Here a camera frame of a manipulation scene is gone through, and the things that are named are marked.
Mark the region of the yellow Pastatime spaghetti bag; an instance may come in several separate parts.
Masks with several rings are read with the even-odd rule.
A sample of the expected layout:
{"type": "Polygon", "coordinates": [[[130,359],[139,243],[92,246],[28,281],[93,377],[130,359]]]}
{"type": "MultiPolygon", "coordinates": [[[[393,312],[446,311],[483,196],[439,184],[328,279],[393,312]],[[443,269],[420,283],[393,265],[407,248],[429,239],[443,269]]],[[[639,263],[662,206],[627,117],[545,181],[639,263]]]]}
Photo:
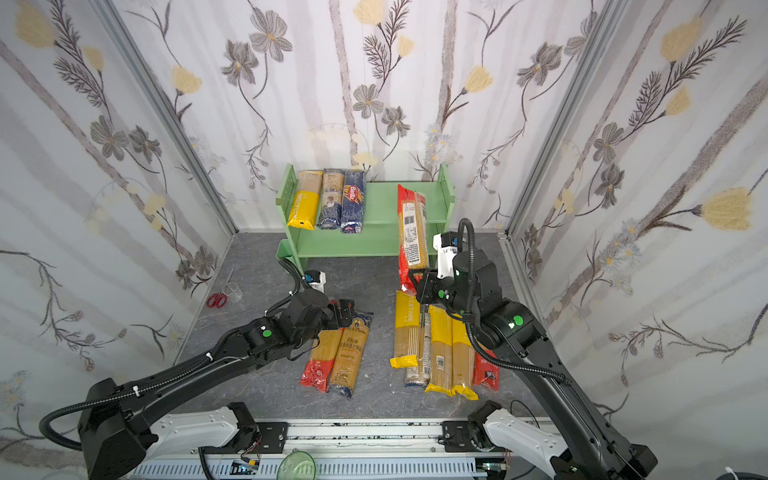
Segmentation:
{"type": "Polygon", "coordinates": [[[394,346],[390,366],[406,369],[418,366],[422,342],[420,304],[405,292],[396,293],[394,316],[394,346]]]}

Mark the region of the blue portrait spaghetti bag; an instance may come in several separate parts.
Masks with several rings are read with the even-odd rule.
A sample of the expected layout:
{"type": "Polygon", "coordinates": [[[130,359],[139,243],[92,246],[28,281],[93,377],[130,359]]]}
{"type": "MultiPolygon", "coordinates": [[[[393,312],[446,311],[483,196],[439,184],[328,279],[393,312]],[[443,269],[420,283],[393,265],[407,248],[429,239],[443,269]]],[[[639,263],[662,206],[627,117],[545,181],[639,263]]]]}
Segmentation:
{"type": "Polygon", "coordinates": [[[326,169],[323,172],[319,216],[316,223],[320,229],[336,230],[340,228],[344,184],[344,170],[326,169]]]}

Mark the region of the red white-label spaghetti bag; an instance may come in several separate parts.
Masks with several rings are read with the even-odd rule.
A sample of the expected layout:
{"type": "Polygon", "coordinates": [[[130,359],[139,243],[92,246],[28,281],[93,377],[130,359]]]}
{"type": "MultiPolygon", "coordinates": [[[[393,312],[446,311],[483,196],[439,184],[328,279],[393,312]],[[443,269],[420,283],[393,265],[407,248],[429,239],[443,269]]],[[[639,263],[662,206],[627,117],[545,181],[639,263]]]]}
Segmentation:
{"type": "Polygon", "coordinates": [[[415,282],[429,268],[425,198],[402,185],[398,186],[398,228],[400,252],[398,271],[401,290],[415,295],[415,282]]]}

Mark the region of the blue Barilla spaghetti box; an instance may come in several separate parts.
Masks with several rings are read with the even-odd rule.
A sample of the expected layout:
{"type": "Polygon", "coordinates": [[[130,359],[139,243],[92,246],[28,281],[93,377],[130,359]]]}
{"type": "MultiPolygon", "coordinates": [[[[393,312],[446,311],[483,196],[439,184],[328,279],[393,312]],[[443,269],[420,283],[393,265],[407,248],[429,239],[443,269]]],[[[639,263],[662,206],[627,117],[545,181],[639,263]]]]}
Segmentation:
{"type": "Polygon", "coordinates": [[[347,170],[342,192],[341,231],[345,234],[361,233],[364,218],[365,172],[347,170]]]}

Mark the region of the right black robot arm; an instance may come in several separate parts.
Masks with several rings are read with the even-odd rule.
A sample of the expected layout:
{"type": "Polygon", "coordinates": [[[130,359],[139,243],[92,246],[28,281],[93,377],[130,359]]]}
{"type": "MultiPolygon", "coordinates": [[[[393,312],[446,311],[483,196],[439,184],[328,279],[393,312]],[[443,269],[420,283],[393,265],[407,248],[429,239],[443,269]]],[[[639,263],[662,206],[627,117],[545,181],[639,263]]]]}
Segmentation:
{"type": "Polygon", "coordinates": [[[487,402],[468,419],[476,446],[509,450],[551,479],[647,478],[656,456],[616,430],[560,360],[542,323],[503,296],[471,221],[435,235],[433,246],[438,266],[416,276],[418,301],[460,322],[484,360],[518,374],[556,429],[547,432],[487,402]]]}

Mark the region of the yellow label spaghetti bag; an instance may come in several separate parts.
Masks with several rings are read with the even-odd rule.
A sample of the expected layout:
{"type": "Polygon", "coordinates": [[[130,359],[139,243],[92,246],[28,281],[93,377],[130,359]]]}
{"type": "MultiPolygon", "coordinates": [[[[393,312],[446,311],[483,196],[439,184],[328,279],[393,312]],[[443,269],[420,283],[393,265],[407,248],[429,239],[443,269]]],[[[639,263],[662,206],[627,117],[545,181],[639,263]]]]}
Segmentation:
{"type": "Polygon", "coordinates": [[[313,230],[317,217],[323,172],[319,170],[301,171],[298,174],[293,205],[288,217],[289,227],[313,230]]]}

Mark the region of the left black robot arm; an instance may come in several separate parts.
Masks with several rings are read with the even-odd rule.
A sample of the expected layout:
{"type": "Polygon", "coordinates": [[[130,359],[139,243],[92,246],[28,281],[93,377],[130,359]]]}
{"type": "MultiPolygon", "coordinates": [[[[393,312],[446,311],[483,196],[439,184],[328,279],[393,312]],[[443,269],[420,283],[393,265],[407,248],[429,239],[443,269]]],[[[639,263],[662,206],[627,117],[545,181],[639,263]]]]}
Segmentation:
{"type": "Polygon", "coordinates": [[[82,453],[91,479],[118,479],[160,445],[160,420],[193,398],[281,359],[298,359],[323,331],[351,325],[355,303],[332,300],[310,286],[290,261],[281,266],[293,291],[246,324],[226,331],[212,347],[166,370],[122,385],[94,384],[85,401],[54,410],[39,422],[49,441],[82,453]]]}

